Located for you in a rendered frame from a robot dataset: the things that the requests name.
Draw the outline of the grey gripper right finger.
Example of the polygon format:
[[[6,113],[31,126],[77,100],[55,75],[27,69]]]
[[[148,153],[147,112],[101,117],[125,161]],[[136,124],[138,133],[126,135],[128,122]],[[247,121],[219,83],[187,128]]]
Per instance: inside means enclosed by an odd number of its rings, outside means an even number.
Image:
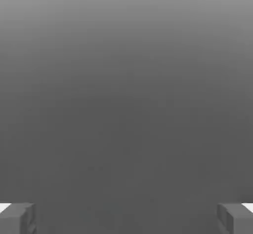
[[[253,203],[219,203],[219,234],[253,234]]]

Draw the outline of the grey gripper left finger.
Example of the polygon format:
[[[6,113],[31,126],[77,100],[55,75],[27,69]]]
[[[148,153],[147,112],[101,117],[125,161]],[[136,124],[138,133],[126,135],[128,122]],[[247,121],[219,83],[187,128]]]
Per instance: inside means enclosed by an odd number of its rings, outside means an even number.
[[[36,204],[0,203],[0,234],[37,234]]]

